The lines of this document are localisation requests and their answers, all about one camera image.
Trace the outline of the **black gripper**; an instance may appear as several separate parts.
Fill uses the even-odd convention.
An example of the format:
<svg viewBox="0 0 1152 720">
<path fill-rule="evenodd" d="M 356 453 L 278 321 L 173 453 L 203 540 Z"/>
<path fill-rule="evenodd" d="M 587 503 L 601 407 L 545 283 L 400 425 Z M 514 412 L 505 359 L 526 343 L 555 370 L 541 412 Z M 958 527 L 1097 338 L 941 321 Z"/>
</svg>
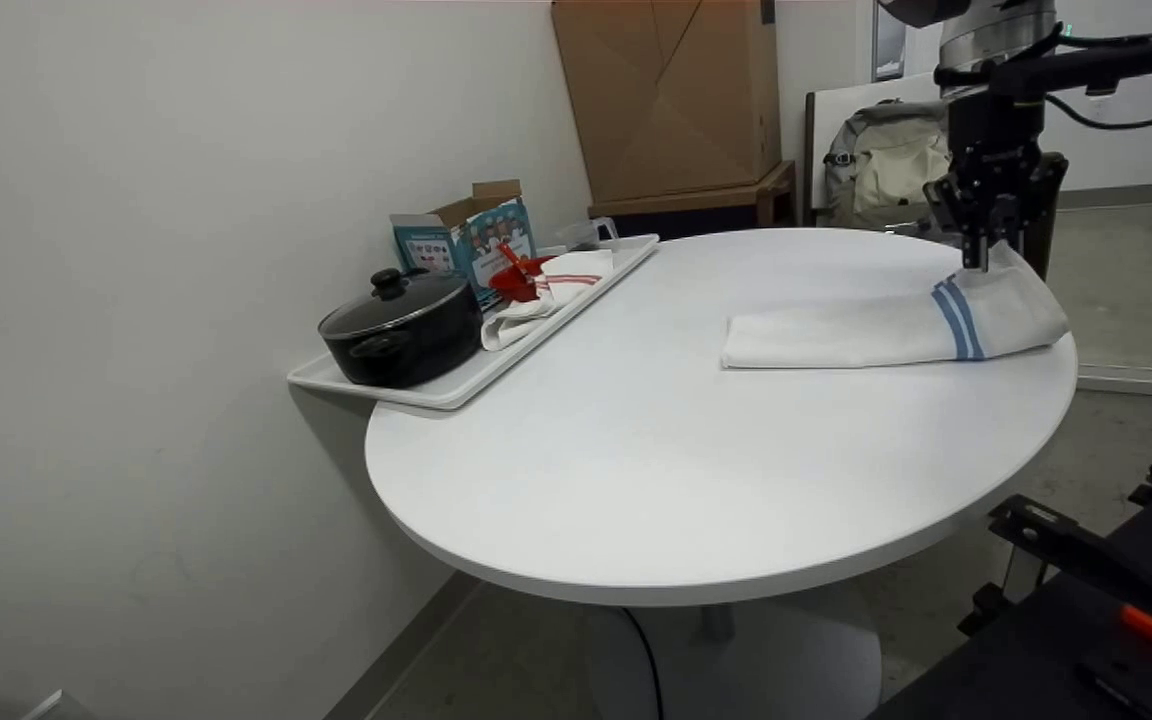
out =
<svg viewBox="0 0 1152 720">
<path fill-rule="evenodd" d="M 1013 266 L 1013 243 L 1038 215 L 1038 130 L 1042 116 L 1031 108 L 988 93 L 950 104 L 954 162 L 950 176 L 935 180 L 935 207 L 961 237 L 965 266 Z"/>
</svg>

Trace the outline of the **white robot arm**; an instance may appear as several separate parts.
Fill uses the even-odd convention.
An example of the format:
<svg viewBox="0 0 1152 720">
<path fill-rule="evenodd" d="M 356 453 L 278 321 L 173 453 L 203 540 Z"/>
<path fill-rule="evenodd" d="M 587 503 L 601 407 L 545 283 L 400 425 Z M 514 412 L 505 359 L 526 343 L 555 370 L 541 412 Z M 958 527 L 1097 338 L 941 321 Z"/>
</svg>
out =
<svg viewBox="0 0 1152 720">
<path fill-rule="evenodd" d="M 992 243 L 1013 243 L 1047 266 L 1056 197 L 1068 173 L 1042 148 L 1044 108 L 992 86 L 1004 68 L 1031 68 L 1056 49 L 1052 0 L 877 0 L 907 26 L 941 24 L 935 86 L 950 108 L 950 176 L 927 186 L 968 266 L 988 266 Z"/>
</svg>

